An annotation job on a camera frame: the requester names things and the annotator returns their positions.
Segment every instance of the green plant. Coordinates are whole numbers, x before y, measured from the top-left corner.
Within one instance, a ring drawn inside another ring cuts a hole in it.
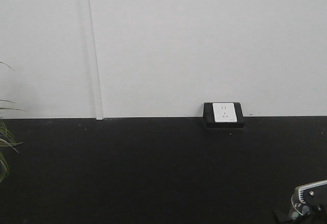
[[[3,62],[0,62],[0,63],[11,68],[9,65],[7,65]],[[13,103],[9,100],[0,100],[0,101]],[[19,110],[19,109],[0,107],[0,110]],[[5,123],[3,122],[2,119],[0,119],[0,146],[2,146],[2,147],[9,146],[9,147],[12,147],[16,152],[18,152],[16,150],[16,148],[14,148],[14,146],[19,145],[19,144],[21,144],[21,143],[15,142],[13,134],[9,130],[7,130]],[[8,176],[8,174],[9,174],[8,164],[7,164],[5,157],[1,151],[0,151],[0,167],[1,167],[0,168],[0,183],[1,183],[4,180],[4,178],[6,176]]]

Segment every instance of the vertical trim strip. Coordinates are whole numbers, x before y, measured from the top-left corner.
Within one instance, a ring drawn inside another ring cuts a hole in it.
[[[99,69],[98,69],[98,61],[97,61],[97,50],[95,44],[95,36],[94,36],[94,28],[93,28],[93,19],[92,19],[92,10],[91,10],[91,2],[87,0],[84,2],[85,9],[84,19],[85,19],[85,34],[86,34],[86,45],[88,52],[88,60],[90,65],[91,72],[91,82],[92,82],[92,91],[94,96],[94,104],[95,104],[95,112],[96,119],[103,119],[103,111],[102,111],[102,98],[101,98],[101,89],[100,89],[100,80],[99,80]]]

